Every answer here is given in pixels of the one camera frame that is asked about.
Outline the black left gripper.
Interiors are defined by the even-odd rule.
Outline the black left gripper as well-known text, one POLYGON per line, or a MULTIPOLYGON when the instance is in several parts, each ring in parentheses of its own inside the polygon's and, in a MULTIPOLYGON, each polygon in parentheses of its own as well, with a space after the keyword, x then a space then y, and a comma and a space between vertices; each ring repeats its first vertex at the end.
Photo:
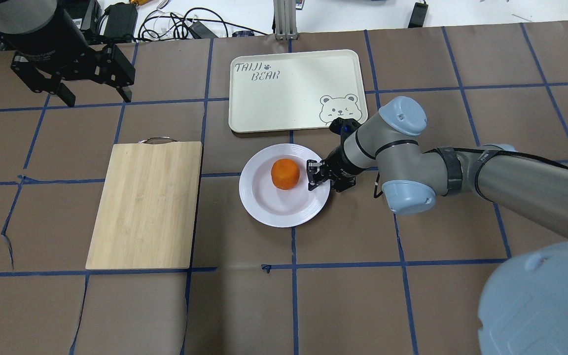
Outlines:
POLYGON ((88 79, 132 101, 131 61, 115 43, 92 49, 68 13, 0 13, 0 33, 15 49, 10 68, 32 92, 74 107, 76 96, 63 82, 88 79))

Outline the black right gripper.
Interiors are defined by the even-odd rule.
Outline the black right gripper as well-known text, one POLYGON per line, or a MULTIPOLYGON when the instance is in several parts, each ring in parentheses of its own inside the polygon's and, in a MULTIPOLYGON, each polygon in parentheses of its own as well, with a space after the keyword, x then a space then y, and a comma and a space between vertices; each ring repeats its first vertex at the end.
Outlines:
POLYGON ((356 185, 356 176, 363 172, 345 155, 342 146, 335 148, 324 160, 306 161, 307 188, 313 191, 318 186, 329 182, 337 193, 356 185))

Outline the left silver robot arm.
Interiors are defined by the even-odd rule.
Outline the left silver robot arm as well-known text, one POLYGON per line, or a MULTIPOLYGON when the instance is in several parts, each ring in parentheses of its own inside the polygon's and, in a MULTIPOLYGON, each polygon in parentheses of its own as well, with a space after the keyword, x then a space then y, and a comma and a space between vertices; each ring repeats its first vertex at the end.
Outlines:
POLYGON ((132 101, 135 67, 114 43, 90 47, 58 1, 0 0, 0 34, 15 49, 10 68, 32 92, 73 107, 76 96, 65 82, 88 79, 132 101))

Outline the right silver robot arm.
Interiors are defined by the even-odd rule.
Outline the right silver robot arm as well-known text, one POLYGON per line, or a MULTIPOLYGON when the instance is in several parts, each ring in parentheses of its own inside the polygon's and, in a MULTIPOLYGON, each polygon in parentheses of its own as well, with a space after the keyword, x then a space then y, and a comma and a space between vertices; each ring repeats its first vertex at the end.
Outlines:
POLYGON ((439 196, 472 191, 567 239, 505 261, 488 278, 478 306, 483 355, 568 355, 568 166, 507 144, 423 152, 427 117, 415 100, 396 97, 364 123, 329 119, 340 144, 307 160, 308 189, 341 192, 376 166, 377 183, 396 215, 425 212, 439 196))

